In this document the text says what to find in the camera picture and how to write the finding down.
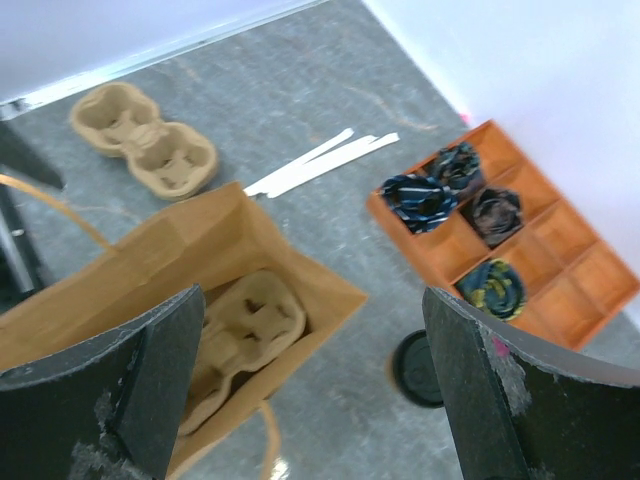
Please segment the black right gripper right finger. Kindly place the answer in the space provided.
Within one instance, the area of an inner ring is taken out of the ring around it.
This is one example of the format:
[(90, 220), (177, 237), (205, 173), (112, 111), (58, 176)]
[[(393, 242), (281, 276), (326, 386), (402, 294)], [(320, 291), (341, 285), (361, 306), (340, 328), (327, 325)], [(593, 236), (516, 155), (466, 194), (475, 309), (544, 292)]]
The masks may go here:
[(435, 374), (466, 479), (636, 479), (639, 373), (429, 287)]

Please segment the black plastic cup lid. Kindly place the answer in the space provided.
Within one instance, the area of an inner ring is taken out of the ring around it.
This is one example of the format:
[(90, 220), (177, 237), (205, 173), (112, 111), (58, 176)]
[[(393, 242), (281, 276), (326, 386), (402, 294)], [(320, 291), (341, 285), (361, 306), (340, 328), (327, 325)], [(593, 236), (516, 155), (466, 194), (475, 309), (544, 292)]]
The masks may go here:
[(400, 393), (416, 406), (442, 408), (444, 401), (426, 331), (409, 334), (395, 350)]

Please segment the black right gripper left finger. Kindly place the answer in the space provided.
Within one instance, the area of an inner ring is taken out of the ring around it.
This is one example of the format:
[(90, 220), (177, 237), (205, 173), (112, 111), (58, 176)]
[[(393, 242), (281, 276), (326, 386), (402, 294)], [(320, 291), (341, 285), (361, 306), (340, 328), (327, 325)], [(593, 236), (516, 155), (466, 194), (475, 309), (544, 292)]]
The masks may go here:
[(4, 479), (163, 479), (205, 312), (198, 285), (1, 373)]

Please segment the brown paper bag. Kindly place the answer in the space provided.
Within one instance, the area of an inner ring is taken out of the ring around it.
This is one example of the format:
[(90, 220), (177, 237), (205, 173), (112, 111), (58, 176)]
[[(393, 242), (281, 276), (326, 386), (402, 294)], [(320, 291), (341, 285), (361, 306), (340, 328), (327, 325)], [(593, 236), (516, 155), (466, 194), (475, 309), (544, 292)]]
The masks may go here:
[(269, 396), (366, 300), (335, 272), (294, 249), (236, 183), (173, 204), (117, 243), (94, 228), (102, 255), (1, 316), (1, 373), (128, 322), (180, 291), (200, 286), (206, 308), (240, 278), (268, 270), (306, 311), (301, 337), (265, 367), (232, 380), (223, 405), (193, 433), (177, 437), (168, 472), (175, 479), (255, 412), (266, 429), (261, 475), (269, 478), (281, 433)]

